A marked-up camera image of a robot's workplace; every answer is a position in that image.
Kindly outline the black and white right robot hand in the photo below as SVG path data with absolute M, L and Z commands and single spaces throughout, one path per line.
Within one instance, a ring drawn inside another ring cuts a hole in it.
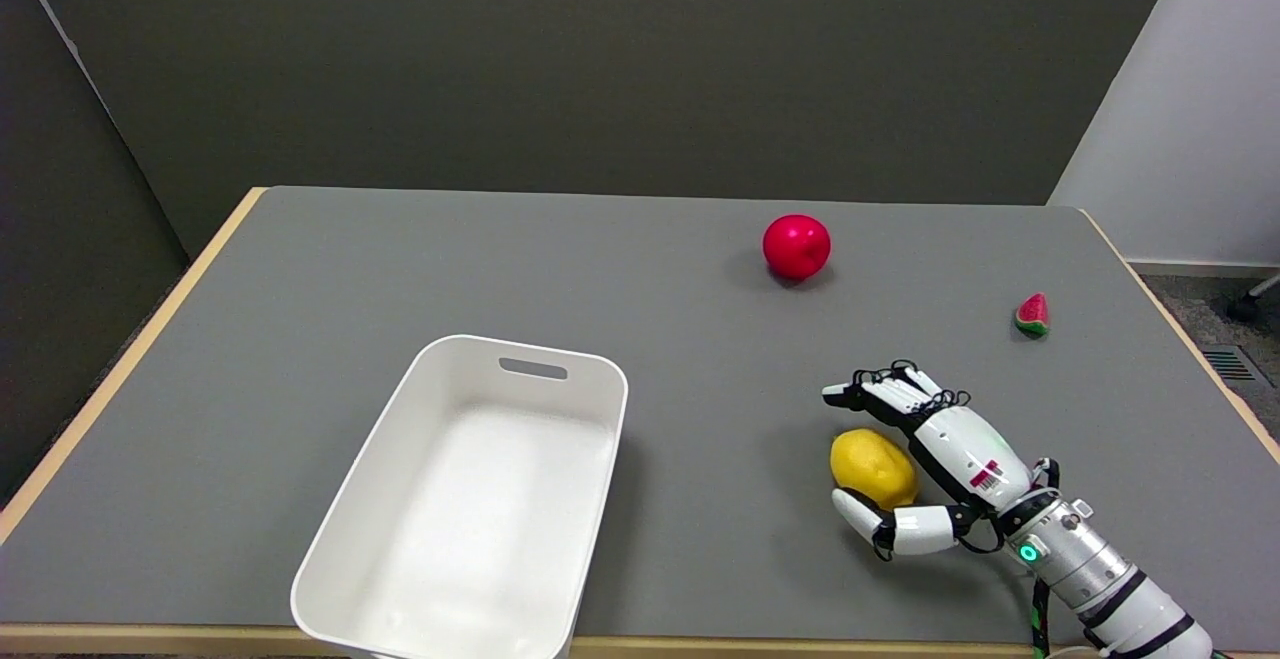
M 869 491 L 838 481 L 836 512 L 883 562 L 963 546 L 1001 552 L 1009 531 L 998 518 L 1032 494 L 1037 473 L 1018 457 L 970 395 L 938 385 L 911 360 L 858 369 L 849 381 L 823 386 L 829 407 L 865 412 L 908 440 L 916 467 L 950 498 L 947 505 L 881 508 Z

